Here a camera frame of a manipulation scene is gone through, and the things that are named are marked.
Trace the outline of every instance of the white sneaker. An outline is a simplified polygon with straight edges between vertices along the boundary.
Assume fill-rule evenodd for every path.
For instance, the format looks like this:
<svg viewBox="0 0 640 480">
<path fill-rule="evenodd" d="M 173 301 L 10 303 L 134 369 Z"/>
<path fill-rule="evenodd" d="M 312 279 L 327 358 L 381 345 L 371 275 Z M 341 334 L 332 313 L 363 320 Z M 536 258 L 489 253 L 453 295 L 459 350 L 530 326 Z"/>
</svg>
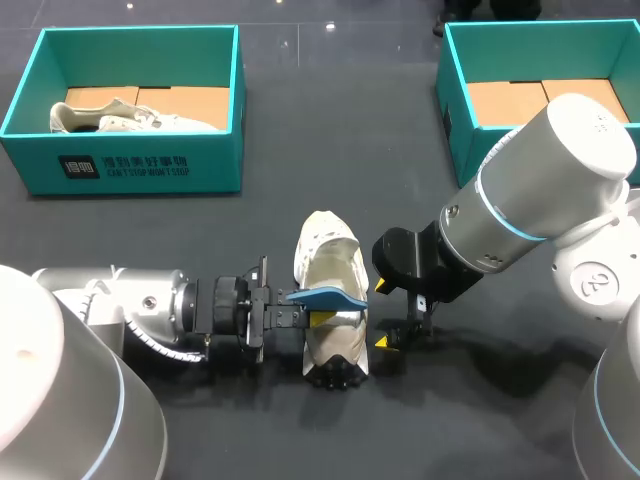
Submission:
<svg viewBox="0 0 640 480">
<path fill-rule="evenodd" d="M 102 108 L 72 108 L 66 103 L 56 103 L 51 107 L 49 125 L 53 133 L 69 133 L 78 130 L 97 132 L 217 130 L 208 123 L 178 115 L 162 115 L 149 107 L 130 105 L 119 98 L 114 98 L 110 104 Z"/>
<path fill-rule="evenodd" d="M 336 287 L 367 300 L 369 279 L 360 243 L 332 212 L 314 212 L 302 226 L 294 259 L 300 288 Z M 346 388 L 369 375 L 367 311 L 312 313 L 306 331 L 303 375 L 316 386 Z"/>
</svg>

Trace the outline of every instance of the cardboard insert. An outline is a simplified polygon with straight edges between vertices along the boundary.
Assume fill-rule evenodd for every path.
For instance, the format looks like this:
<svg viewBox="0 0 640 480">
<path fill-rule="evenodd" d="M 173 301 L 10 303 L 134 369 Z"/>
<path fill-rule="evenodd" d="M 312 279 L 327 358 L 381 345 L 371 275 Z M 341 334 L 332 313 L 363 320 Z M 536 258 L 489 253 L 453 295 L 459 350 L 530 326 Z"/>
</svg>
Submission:
<svg viewBox="0 0 640 480">
<path fill-rule="evenodd" d="M 541 82 L 468 83 L 478 123 L 484 126 L 524 125 L 545 105 L 564 93 L 580 93 L 609 110 L 620 122 L 629 119 L 606 78 L 542 80 Z"/>
<path fill-rule="evenodd" d="M 75 87 L 65 102 L 74 108 L 100 108 L 115 97 L 158 112 L 199 120 L 227 129 L 229 89 L 226 87 Z"/>
</svg>

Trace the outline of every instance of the circular logo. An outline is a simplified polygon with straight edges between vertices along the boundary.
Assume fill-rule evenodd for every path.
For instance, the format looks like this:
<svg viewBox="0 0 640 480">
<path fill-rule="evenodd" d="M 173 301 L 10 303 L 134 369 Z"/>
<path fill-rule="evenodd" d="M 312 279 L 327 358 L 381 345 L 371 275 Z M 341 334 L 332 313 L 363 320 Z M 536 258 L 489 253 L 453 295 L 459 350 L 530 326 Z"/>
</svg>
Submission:
<svg viewBox="0 0 640 480">
<path fill-rule="evenodd" d="M 613 270 L 598 262 L 578 265 L 570 281 L 578 298 L 592 305 L 607 305 L 618 297 L 620 291 L 618 277 Z"/>
</svg>

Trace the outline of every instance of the black label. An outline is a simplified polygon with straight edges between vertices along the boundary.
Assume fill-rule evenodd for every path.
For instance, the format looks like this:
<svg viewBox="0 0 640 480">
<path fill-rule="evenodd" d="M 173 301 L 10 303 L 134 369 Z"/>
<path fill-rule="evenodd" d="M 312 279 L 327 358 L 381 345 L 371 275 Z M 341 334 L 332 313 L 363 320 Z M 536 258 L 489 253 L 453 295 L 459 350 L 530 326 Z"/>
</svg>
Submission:
<svg viewBox="0 0 640 480">
<path fill-rule="evenodd" d="M 58 160 L 67 178 L 72 180 L 100 178 L 96 164 L 89 155 L 60 155 Z"/>
<path fill-rule="evenodd" d="M 451 135 L 451 114 L 449 113 L 449 105 L 444 109 L 442 123 L 444 124 L 444 134 L 446 135 L 447 140 L 449 140 L 449 135 Z"/>
</svg>

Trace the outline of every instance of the shoe box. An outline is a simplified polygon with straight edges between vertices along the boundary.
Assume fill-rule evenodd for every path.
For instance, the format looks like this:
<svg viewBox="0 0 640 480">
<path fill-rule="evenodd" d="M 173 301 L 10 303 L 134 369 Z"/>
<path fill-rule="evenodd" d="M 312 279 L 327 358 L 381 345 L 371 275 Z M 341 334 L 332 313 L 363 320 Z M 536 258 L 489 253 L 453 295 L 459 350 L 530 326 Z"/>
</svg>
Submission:
<svg viewBox="0 0 640 480">
<path fill-rule="evenodd" d="M 564 93 L 604 105 L 640 148 L 638 59 L 635 20 L 447 24 L 436 95 L 458 184 L 500 138 Z M 640 168 L 629 181 L 640 184 Z"/>
<path fill-rule="evenodd" d="M 114 97 L 218 131 L 50 133 L 56 102 Z M 237 26 L 47 28 L 0 141 L 33 195 L 237 192 L 244 112 Z"/>
</svg>

